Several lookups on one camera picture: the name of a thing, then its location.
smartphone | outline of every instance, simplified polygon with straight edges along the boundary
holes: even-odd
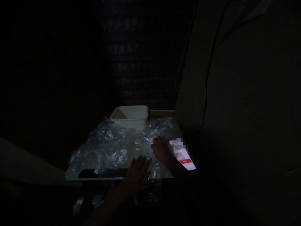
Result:
[[[182,139],[176,139],[169,141],[170,152],[176,159],[187,169],[195,170],[195,165],[192,162],[188,152],[185,149],[185,145],[181,141]]]

wall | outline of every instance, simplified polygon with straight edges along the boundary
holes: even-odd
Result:
[[[70,153],[117,105],[94,8],[9,1],[1,62],[1,136],[66,170]]]
[[[208,60],[226,2],[201,1],[198,9],[176,108],[188,131],[202,123]],[[255,220],[267,225],[300,223],[297,1],[273,1],[262,18],[221,42],[235,11],[236,4],[230,3],[209,74],[207,113],[198,138],[200,171]]]

black wire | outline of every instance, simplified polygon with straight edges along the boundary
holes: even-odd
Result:
[[[223,9],[222,15],[220,16],[219,23],[218,23],[218,26],[217,26],[217,30],[216,30],[216,33],[215,33],[215,37],[214,37],[214,41],[213,41],[213,45],[212,45],[212,49],[211,49],[211,54],[210,54],[210,59],[209,59],[209,65],[208,65],[208,70],[207,70],[207,75],[206,75],[206,81],[205,81],[206,99],[205,99],[205,106],[204,106],[203,123],[202,123],[200,129],[203,128],[204,122],[205,122],[205,115],[206,115],[206,110],[207,110],[207,99],[208,99],[208,98],[207,98],[208,76],[209,76],[209,71],[210,71],[210,67],[211,67],[213,52],[214,52],[215,44],[216,44],[216,41],[217,41],[217,37],[218,37],[218,35],[219,35],[220,27],[221,27],[221,25],[222,25],[224,13],[225,13],[226,8],[227,8],[227,6],[229,5],[230,2],[231,2],[231,0],[229,0],[229,1],[227,2],[227,4],[225,5],[225,7],[224,7],[224,9]]]

cable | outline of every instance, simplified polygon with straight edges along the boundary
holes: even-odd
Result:
[[[211,67],[213,52],[214,52],[215,44],[216,44],[216,41],[217,41],[217,37],[219,35],[220,27],[222,25],[224,13],[225,13],[226,8],[227,8],[227,6],[229,5],[230,2],[231,2],[231,0],[229,0],[227,2],[227,4],[225,5],[225,7],[223,9],[222,15],[220,16],[219,23],[218,23],[218,26],[217,26],[217,30],[216,30],[216,33],[215,33],[215,37],[214,37],[214,41],[213,41],[213,45],[212,45],[212,49],[211,49],[211,54],[210,54],[210,59],[209,59],[209,65],[208,65],[208,70],[207,70],[207,74],[206,74],[206,81],[205,81],[206,99],[205,99],[205,106],[204,106],[204,115],[203,115],[203,122],[202,122],[200,130],[203,128],[204,122],[205,122],[205,116],[206,116],[206,110],[207,110],[207,101],[208,101],[208,97],[207,97],[208,76],[209,76],[209,71],[210,71],[210,67]]]
[[[184,88],[184,84],[185,84],[185,76],[186,76],[186,69],[187,69],[188,62],[186,63],[186,68],[185,68],[185,71],[184,71],[182,88],[179,89],[179,90],[177,90],[176,82],[177,82],[177,78],[178,78],[178,75],[179,75],[179,72],[180,72],[180,68],[181,68],[181,65],[182,65],[182,61],[183,61],[183,57],[184,57],[184,54],[185,54],[186,46],[187,46],[187,43],[188,43],[188,40],[189,40],[189,33],[190,33],[190,29],[191,29],[192,22],[193,22],[193,19],[194,19],[194,14],[195,14],[195,11],[196,11],[197,4],[198,4],[198,0],[195,1],[195,6],[194,6],[194,10],[193,10],[193,15],[192,15],[192,18],[191,18],[191,22],[190,22],[190,26],[189,26],[189,30],[188,30],[188,35],[187,35],[187,39],[186,39],[186,43],[185,43],[185,48],[184,48],[184,51],[183,51],[183,54],[182,54],[182,59],[181,59],[180,66],[179,66],[179,69],[178,69],[178,73],[177,73],[177,76],[176,76],[176,79],[175,79],[175,89],[176,89],[177,92],[180,92],[180,91]],[[189,46],[189,50],[188,50],[188,58],[187,58],[187,60],[189,59],[190,48],[191,48],[191,45]]]

crumpled plastic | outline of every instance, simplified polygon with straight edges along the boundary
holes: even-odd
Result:
[[[149,178],[162,179],[166,168],[155,158],[151,149],[153,139],[157,136],[165,137],[167,141],[180,138],[176,121],[168,118],[151,119],[144,130],[133,131],[105,118],[89,134],[86,143],[71,154],[69,165],[74,173],[79,173],[96,163],[94,172],[103,175],[106,169],[126,169],[133,157],[145,155],[146,159],[152,158]]]
[[[94,195],[92,200],[92,205],[94,206],[94,210],[96,210],[100,205],[104,202],[102,195]]]
[[[79,197],[73,204],[73,216],[76,216],[81,210],[82,204],[84,203],[84,197]]]

